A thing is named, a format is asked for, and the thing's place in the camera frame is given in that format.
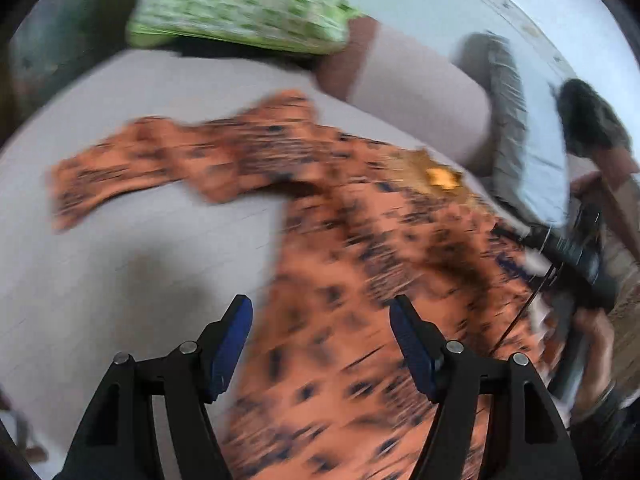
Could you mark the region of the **person's right hand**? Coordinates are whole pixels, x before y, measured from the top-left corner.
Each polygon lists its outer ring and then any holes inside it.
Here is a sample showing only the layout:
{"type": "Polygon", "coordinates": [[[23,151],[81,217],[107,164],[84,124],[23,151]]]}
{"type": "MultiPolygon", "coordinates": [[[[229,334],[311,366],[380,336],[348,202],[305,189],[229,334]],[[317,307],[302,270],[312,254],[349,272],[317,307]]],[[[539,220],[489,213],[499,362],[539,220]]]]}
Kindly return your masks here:
{"type": "Polygon", "coordinates": [[[602,406],[620,405],[612,378],[614,330],[608,316],[603,310],[580,308],[574,315],[574,326],[585,336],[588,351],[570,416],[571,427],[596,414],[602,406]]]}

